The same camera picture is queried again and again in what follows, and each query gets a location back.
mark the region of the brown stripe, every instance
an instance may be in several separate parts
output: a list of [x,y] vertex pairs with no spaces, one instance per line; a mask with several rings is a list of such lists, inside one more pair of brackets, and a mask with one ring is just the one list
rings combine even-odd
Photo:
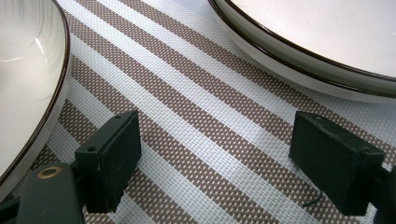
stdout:
[[[72,31],[76,36],[114,63],[120,70],[150,91],[151,94],[174,110],[197,130],[235,156],[257,175],[264,178],[297,204],[302,205],[316,197],[317,191],[296,174],[284,168],[218,120],[213,119],[200,107],[152,74],[142,64],[117,49],[91,29],[87,29],[83,23],[70,16],[68,19],[70,27],[72,27]],[[295,184],[291,186],[290,181],[294,181]],[[294,194],[300,189],[306,190],[299,194]],[[328,200],[323,202],[319,206],[319,211],[323,213],[329,211],[327,213],[332,214],[332,218],[341,218],[341,214]],[[320,214],[315,213],[312,208],[307,208],[307,211],[317,218],[321,218]]]
[[267,132],[287,144],[290,143],[291,125],[279,116],[271,113],[269,110],[246,97],[246,95],[236,91],[218,78],[210,75],[203,68],[193,63],[176,50],[170,48],[159,39],[128,22],[108,8],[95,1],[78,0],[78,2],[111,26],[120,30],[144,48],[165,60],[184,76],[218,97],[221,101],[261,125]]
[[99,214],[99,213],[88,213],[86,207],[82,209],[84,213],[84,219],[88,224],[95,224],[95,223],[105,223],[105,224],[114,224],[113,220],[107,214]]
[[[77,68],[74,78],[99,101],[103,104],[105,102],[115,102],[117,105],[134,107],[125,96],[95,74],[87,65],[75,57],[72,60],[73,65]],[[112,92],[112,94],[102,94],[101,92]],[[117,107],[107,107],[115,114],[120,112]],[[142,140],[236,220],[242,222],[277,222],[250,200],[246,194],[193,155],[147,115],[141,112],[139,117]],[[244,209],[248,209],[250,212],[242,212]]]
[[125,191],[157,223],[197,223],[139,169]]
[[[75,73],[79,73],[78,64],[75,63],[73,66]],[[65,108],[67,111],[67,116],[64,116],[60,122],[62,125],[64,125],[67,131],[70,130],[70,134],[75,139],[80,139],[80,144],[87,140],[92,135],[92,133],[97,131],[97,128],[69,101],[66,102]],[[146,177],[144,174],[141,174],[141,172],[138,170],[136,172],[140,174],[139,181],[134,179],[134,181],[131,181],[130,183],[134,183],[135,189],[139,189],[139,191],[131,192],[131,189],[127,189],[126,192],[128,195],[134,196],[131,198],[139,206],[141,206],[147,212],[147,214],[153,218],[153,220],[163,223],[166,220],[172,220],[177,214],[178,217],[176,218],[182,218],[194,222],[192,217],[190,217],[185,211],[177,206],[177,204],[172,201],[172,199],[167,196],[159,187],[155,186],[151,181],[147,181],[149,180],[148,177]],[[148,195],[155,195],[156,199],[161,201],[161,203],[155,203],[152,201],[151,196],[147,197]],[[90,214],[87,219],[93,223],[96,223],[99,220],[106,222],[109,221],[109,217],[103,214]]]
[[223,49],[221,46],[207,39],[203,35],[200,35],[196,31],[192,30],[190,27],[187,27],[181,22],[174,20],[173,18],[167,16],[156,8],[151,7],[140,0],[120,1],[126,6],[133,8],[142,15],[157,22],[164,28],[190,42],[196,48],[202,50],[217,61],[232,68],[243,77],[250,79],[254,83],[273,93],[287,103],[295,106],[299,110],[316,113],[326,118],[329,118],[346,128],[350,132],[373,144],[374,146],[382,148],[387,153],[385,163],[393,164],[394,162],[396,162],[396,147],[384,142],[383,140],[375,137],[370,133],[367,133],[362,128],[350,122],[349,120],[336,114],[335,112],[319,104],[313,99],[310,99],[309,97],[295,90],[286,83],[278,80],[273,76],[270,76],[269,74],[262,71],[260,68],[257,68],[254,65],[242,60],[241,58],[238,58],[231,52]]

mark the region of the white bowl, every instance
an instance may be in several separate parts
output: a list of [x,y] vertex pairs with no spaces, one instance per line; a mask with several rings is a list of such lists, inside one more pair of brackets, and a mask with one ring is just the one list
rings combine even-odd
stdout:
[[50,137],[69,62],[69,30],[56,2],[0,1],[0,201]]
[[[348,3],[347,6],[340,2],[305,0],[293,3],[209,2],[229,30],[231,28],[255,46],[256,51],[265,54],[260,57],[270,57],[298,73],[280,73],[281,76],[346,99],[378,103],[376,97],[365,97],[373,95],[381,98],[383,103],[395,101],[396,41],[389,33],[396,30],[393,27],[392,12],[396,9],[393,2],[384,1],[374,6],[367,1],[356,5]],[[340,5],[349,11],[342,10]],[[358,22],[362,15],[365,20]],[[269,63],[263,65],[274,70]],[[323,90],[323,85],[310,82],[322,82],[333,88]],[[337,89],[346,90],[348,94],[337,93]]]

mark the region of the woven placemat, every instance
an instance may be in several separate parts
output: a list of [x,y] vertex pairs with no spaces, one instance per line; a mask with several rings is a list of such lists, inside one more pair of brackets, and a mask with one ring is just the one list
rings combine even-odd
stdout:
[[[297,110],[327,117],[395,162],[396,127],[353,102],[283,80],[216,24],[169,0],[59,0],[70,90],[31,169],[74,160],[114,114],[138,109],[142,159],[117,213],[88,223],[371,223],[342,216],[288,157]],[[10,194],[21,195],[22,182]]]

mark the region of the woven texture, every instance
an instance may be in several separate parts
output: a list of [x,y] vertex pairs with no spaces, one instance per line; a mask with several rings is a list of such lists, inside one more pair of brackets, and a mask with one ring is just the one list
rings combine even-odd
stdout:
[[[59,0],[71,31],[70,90],[32,166],[72,162],[114,114],[138,109],[142,159],[117,213],[88,223],[371,223],[344,217],[288,157],[297,110],[327,117],[395,162],[396,127],[252,61],[168,0]],[[21,195],[22,182],[9,197]]]

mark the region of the bowl rim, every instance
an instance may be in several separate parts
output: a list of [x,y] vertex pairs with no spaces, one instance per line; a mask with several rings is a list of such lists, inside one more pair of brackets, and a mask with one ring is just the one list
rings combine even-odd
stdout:
[[365,71],[362,69],[359,69],[357,67],[353,67],[344,63],[339,63],[337,61],[334,61],[330,58],[327,58],[325,56],[316,54],[315,52],[312,52],[311,50],[305,49],[291,41],[289,41],[288,39],[284,38],[281,35],[278,35],[277,33],[273,32],[271,29],[269,29],[268,27],[265,27],[263,24],[260,24],[259,22],[255,21],[254,19],[252,19],[246,12],[244,12],[241,8],[239,8],[236,4],[234,4],[232,2],[232,0],[224,0],[224,2],[229,5],[233,10],[235,10],[238,14],[240,14],[243,18],[245,18],[245,20],[249,21],[250,23],[252,23],[254,26],[256,26],[257,28],[259,28],[260,30],[262,30],[263,32],[265,32],[266,34],[268,34],[269,36],[275,38],[276,40],[284,43],[285,45],[299,50],[300,52],[315,58],[317,60],[320,60],[324,63],[328,63],[330,65],[333,65],[335,67],[341,68],[341,69],[345,69],[347,71],[353,72],[353,73],[357,73],[359,75],[362,76],[367,76],[367,77],[374,77],[374,78],[379,78],[379,79],[383,79],[386,81],[391,81],[391,82],[396,82],[396,77],[390,77],[387,75],[383,75],[383,74],[378,74],[378,73],[374,73],[374,72],[369,72],[369,71]]
[[314,73],[307,72],[304,69],[297,67],[296,65],[293,65],[277,56],[272,54],[271,52],[267,51],[266,49],[263,49],[261,46],[257,45],[255,42],[253,42],[250,38],[248,38],[244,33],[242,33],[236,26],[225,16],[225,14],[222,12],[218,4],[216,3],[216,0],[208,0],[209,4],[212,6],[214,11],[218,14],[218,16],[234,31],[236,32],[240,37],[242,37],[246,42],[248,42],[253,48],[259,50],[261,53],[265,54],[266,56],[272,58],[273,60],[282,63],[283,65],[287,66],[288,68],[301,73],[302,75],[311,77],[315,80],[327,83],[329,85],[332,85],[334,87],[342,88],[347,91],[354,91],[358,93],[363,93],[363,94],[369,94],[369,95],[374,95],[374,96],[380,96],[380,97],[386,97],[386,98],[391,98],[394,99],[396,98],[396,94],[392,93],[384,93],[384,92],[375,92],[375,91],[367,91],[365,89],[359,88],[359,87],[352,87],[348,86],[346,84],[343,84],[342,82],[337,82],[333,80],[329,80],[325,77],[318,76]]
[[61,90],[64,86],[64,83],[66,82],[67,71],[69,69],[68,66],[70,63],[70,52],[71,52],[70,51],[70,30],[69,30],[69,26],[67,24],[66,16],[64,15],[64,11],[62,10],[61,6],[55,0],[51,0],[51,2],[56,6],[57,10],[59,11],[59,14],[62,18],[62,22],[64,25],[65,51],[64,51],[64,61],[62,64],[62,71],[61,71],[60,77],[58,79],[58,83],[56,85],[55,92],[53,93],[53,95],[49,101],[49,105],[47,106],[47,109],[44,112],[44,115],[42,116],[41,120],[38,122],[37,127],[35,128],[32,135],[27,140],[26,144],[21,149],[20,153],[14,159],[14,161],[0,175],[0,186],[3,185],[6,182],[6,180],[9,178],[9,176],[15,171],[15,169],[18,167],[18,165],[20,164],[23,157],[30,150],[31,146],[33,145],[33,143],[35,142],[35,140],[37,139],[37,137],[43,130],[47,120],[50,117],[51,112],[53,111],[53,109],[56,105],[57,99],[58,99],[59,95],[61,94]]

